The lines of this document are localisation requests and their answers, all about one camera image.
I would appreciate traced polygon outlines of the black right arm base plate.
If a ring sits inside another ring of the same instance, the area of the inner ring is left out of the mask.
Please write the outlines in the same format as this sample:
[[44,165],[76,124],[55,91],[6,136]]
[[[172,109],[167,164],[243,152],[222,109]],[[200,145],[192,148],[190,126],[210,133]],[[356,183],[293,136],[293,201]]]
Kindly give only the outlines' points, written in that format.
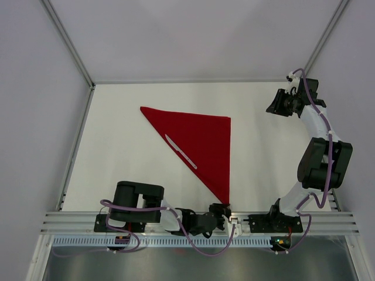
[[246,219],[250,226],[251,233],[303,233],[300,217],[277,215],[272,217],[269,214],[253,214]]

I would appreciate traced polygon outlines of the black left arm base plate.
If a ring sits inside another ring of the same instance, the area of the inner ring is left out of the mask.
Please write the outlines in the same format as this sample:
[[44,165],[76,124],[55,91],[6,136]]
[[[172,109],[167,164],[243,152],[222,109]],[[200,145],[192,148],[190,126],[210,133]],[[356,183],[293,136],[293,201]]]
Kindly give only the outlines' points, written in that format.
[[97,214],[94,223],[94,232],[120,232],[121,230],[130,231],[133,233],[143,233],[145,231],[146,223],[130,222],[123,227],[108,227],[106,223],[106,214]]

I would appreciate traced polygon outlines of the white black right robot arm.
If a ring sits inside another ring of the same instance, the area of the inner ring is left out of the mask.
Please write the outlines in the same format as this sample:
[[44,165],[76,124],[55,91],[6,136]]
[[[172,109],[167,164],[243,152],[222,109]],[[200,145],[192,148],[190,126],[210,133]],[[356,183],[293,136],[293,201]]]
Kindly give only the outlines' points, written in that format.
[[341,186],[353,146],[338,137],[328,120],[324,100],[318,98],[318,80],[287,76],[288,86],[279,89],[266,112],[284,117],[296,114],[311,140],[297,168],[297,182],[287,195],[271,206],[263,231],[302,232],[301,212],[314,201],[325,206],[328,192]]

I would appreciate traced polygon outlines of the red cloth napkin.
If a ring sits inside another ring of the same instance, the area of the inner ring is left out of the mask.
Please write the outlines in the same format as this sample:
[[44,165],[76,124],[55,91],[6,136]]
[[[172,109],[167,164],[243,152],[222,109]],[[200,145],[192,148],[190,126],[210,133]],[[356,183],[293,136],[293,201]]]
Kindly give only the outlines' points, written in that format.
[[[140,111],[181,161],[223,204],[230,202],[231,118],[141,107]],[[195,170],[165,138],[195,163]]]

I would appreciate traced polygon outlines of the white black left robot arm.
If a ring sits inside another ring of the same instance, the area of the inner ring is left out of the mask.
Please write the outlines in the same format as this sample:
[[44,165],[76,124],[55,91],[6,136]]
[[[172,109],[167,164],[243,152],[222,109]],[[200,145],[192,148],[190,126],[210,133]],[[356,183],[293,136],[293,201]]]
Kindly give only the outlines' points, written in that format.
[[100,200],[100,204],[109,210],[108,226],[121,232],[128,224],[160,224],[172,235],[203,235],[207,239],[216,229],[227,235],[236,232],[230,223],[228,204],[213,203],[208,212],[198,214],[188,208],[172,207],[166,202],[164,191],[159,185],[119,181],[113,200]]

